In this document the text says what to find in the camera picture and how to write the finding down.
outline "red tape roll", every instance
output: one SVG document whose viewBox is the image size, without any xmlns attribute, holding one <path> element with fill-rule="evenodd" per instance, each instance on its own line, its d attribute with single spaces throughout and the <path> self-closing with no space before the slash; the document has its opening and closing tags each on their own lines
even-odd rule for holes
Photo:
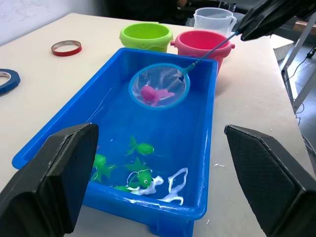
<svg viewBox="0 0 316 237">
<path fill-rule="evenodd" d="M 58 49 L 59 47 L 65 46 L 65 45 L 75 45 L 75 46 L 77 46 L 77 48 L 74 50 L 66 51 L 66 52 L 57 52 L 56 51 L 56 49 Z M 54 44 L 51 47 L 51 51 L 53 52 L 53 54 L 56 56 L 61 56 L 61 57 L 74 55 L 76 53 L 79 53 L 81 50 L 82 50 L 81 43 L 79 41 L 76 41 L 76 40 L 61 41 L 61 42 Z"/>
</svg>

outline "net handle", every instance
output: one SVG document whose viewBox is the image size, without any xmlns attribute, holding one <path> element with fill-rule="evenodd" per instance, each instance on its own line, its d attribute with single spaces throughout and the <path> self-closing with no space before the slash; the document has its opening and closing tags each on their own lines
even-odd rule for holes
<svg viewBox="0 0 316 237">
<path fill-rule="evenodd" d="M 232 34 L 231 36 L 229 36 L 227 39 L 225 39 L 223 42 L 221 42 L 219 45 L 217 45 L 215 48 L 213 48 L 211 51 L 209 51 L 207 54 L 205 54 L 203 57 L 201 57 L 200 59 L 198 59 L 196 62 L 190 64 L 187 68 L 185 68 L 184 70 L 188 73 L 189 71 L 191 71 L 200 61 L 202 61 L 203 59 L 205 59 L 206 57 L 208 57 L 211 53 L 213 53 L 215 50 L 217 50 L 219 47 L 221 47 L 223 44 L 225 44 L 227 41 L 231 40 L 234 36 L 239 35 L 238 32 L 235 32 L 234 34 Z"/>
</svg>

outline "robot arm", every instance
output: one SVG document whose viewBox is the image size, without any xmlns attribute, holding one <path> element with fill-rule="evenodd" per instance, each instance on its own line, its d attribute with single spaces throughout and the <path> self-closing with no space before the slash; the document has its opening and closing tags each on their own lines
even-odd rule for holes
<svg viewBox="0 0 316 237">
<path fill-rule="evenodd" d="M 293 16 L 306 19 L 316 11 L 315 0 L 262 0 L 250 9 L 237 32 L 241 40 L 254 40 L 269 35 Z"/>
</svg>

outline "pink toy fish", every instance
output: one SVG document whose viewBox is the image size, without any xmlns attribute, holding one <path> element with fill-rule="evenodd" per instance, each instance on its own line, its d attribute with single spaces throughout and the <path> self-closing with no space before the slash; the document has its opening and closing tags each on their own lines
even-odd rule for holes
<svg viewBox="0 0 316 237">
<path fill-rule="evenodd" d="M 144 102 L 146 104 L 152 103 L 152 107 L 155 107 L 161 99 L 166 99 L 175 95 L 173 92 L 168 92 L 167 89 L 155 90 L 148 85 L 145 85 L 140 93 L 144 99 Z"/>
</svg>

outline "mesh net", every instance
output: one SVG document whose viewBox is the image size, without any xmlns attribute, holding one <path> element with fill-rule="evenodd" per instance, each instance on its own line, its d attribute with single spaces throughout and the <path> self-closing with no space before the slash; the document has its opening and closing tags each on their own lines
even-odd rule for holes
<svg viewBox="0 0 316 237">
<path fill-rule="evenodd" d="M 153 65 L 138 72 L 131 82 L 131 95 L 149 107 L 165 108 L 180 102 L 187 94 L 189 77 L 171 65 Z"/>
</svg>

